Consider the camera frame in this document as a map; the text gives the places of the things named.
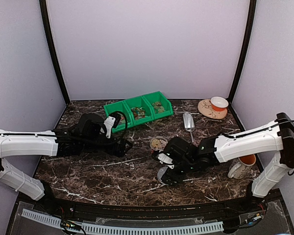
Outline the green bin with star candies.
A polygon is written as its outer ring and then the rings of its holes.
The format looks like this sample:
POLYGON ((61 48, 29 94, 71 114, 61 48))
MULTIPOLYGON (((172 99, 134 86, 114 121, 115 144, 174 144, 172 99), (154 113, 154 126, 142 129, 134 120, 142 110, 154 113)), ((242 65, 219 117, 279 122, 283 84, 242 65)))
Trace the green bin with star candies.
MULTIPOLYGON (((109 116, 111 113, 113 113, 115 111, 121 111, 126 116, 126 119, 127 119, 127 128, 129 129, 129 128, 131 128, 131 127, 134 126, 133 118, 132 118, 132 115, 131 115, 130 108, 125 103, 125 101, 118 101, 118 102, 115 102, 115 103, 104 105, 104 109, 105 109, 106 116, 109 116)), ((119 132, 119 131, 123 131, 125 129, 125 119, 124 119, 124 116, 122 114, 120 114, 120 116, 121 116, 121 120, 118 123, 118 125, 116 126, 116 128, 113 128, 112 129, 112 132, 113 133, 116 133, 116 132, 119 132)))

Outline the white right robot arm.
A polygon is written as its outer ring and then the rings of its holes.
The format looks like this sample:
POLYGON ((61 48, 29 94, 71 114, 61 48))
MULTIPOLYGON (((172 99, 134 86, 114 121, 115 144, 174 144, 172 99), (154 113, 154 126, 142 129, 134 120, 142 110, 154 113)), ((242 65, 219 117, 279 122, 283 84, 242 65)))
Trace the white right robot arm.
POLYGON ((219 133, 204 138, 198 146, 174 137, 155 157, 165 165, 158 171, 158 180, 165 185, 182 183, 189 172, 199 172, 230 160, 252 154, 273 151, 275 155, 264 171, 253 180, 249 195, 240 202, 244 212, 259 205, 259 198, 294 169, 294 120, 285 113, 261 127, 228 135, 219 133))

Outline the clear round plastic lid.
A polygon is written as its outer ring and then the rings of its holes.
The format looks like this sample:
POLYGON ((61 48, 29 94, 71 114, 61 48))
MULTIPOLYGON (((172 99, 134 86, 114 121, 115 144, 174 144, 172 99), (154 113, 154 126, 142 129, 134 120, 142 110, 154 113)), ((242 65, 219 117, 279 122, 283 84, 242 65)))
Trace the clear round plastic lid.
POLYGON ((162 180, 162 177, 164 176, 164 174, 166 173, 168 167, 162 167, 161 169, 159 169, 158 173, 157 173, 157 179, 160 183, 165 184, 164 181, 162 180))

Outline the metal scoop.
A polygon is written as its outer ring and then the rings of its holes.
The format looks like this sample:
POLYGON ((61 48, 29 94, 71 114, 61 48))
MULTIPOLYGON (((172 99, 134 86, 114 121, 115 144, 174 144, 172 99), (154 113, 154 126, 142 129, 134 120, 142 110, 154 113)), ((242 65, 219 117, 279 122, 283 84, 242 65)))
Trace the metal scoop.
POLYGON ((195 130, 195 123, 190 113, 183 114, 183 123, 185 130, 190 133, 192 143, 194 143, 193 131, 195 130))

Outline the green bin with popsicle candies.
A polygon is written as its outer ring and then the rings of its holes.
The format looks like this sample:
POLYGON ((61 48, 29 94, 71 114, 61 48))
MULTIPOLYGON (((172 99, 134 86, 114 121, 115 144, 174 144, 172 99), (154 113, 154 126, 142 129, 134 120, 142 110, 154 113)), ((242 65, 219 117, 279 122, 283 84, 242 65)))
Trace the green bin with popsicle candies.
POLYGON ((160 91, 145 94, 143 97, 151 104, 154 119, 161 119, 173 115, 171 102, 160 91))

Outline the clear plastic cup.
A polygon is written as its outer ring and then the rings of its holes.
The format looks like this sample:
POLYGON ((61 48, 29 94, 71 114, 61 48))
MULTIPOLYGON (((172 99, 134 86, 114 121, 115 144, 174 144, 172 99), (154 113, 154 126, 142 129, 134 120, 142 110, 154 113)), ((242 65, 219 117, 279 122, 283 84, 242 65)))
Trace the clear plastic cup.
POLYGON ((167 143, 168 141, 164 137, 156 136, 152 138, 149 143, 151 147, 151 152, 155 153, 155 152, 163 151, 167 143))

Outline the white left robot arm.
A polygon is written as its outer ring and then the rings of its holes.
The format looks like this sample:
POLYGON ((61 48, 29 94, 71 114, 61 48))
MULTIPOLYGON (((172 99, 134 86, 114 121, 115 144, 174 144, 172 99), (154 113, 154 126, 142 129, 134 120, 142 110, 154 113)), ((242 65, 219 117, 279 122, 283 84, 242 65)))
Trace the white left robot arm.
POLYGON ((0 182, 39 201, 48 213, 59 210, 48 183, 34 179, 10 164, 12 156, 79 156, 82 153, 102 151, 123 157, 133 146, 124 138, 112 135, 125 114, 116 111, 107 118, 97 114, 83 114, 78 123, 62 129, 44 132, 11 132, 0 129, 0 182))

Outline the green bin with lollipops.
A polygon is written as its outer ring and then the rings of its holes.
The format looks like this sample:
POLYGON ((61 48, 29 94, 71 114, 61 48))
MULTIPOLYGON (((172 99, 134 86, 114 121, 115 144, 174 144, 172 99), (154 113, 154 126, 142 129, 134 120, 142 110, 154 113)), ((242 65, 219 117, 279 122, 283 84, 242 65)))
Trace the green bin with lollipops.
POLYGON ((151 105, 147 103, 146 99, 142 96, 126 99, 125 104, 130 110, 130 115, 133 118, 134 126, 153 121, 151 105))

